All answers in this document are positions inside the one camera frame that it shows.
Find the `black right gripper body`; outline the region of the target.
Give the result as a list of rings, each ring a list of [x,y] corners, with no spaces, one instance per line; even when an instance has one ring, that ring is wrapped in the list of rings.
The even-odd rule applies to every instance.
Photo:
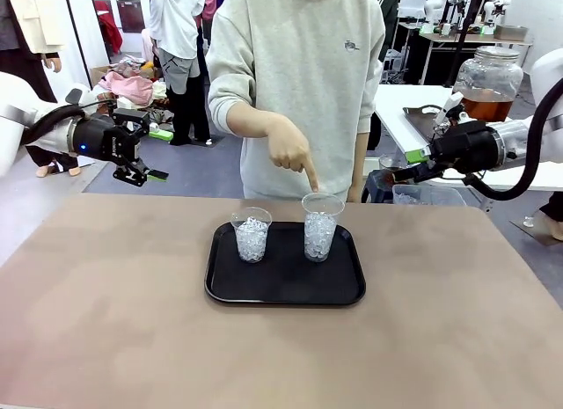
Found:
[[[433,160],[458,172],[481,172],[499,162],[494,130],[484,121],[469,121],[449,128],[433,141]]]

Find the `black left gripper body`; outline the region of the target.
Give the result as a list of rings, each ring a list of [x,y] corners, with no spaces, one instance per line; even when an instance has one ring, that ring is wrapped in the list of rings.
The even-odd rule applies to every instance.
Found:
[[[128,121],[119,116],[83,119],[71,135],[72,150],[78,155],[116,165],[137,162],[140,140],[127,124]]]

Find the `person's right hand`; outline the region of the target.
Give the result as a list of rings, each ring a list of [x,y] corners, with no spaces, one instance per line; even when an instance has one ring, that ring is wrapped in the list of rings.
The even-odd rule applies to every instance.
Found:
[[[311,191],[318,192],[318,175],[312,161],[309,142],[287,117],[276,115],[267,127],[269,154],[275,166],[293,172],[305,172]]]

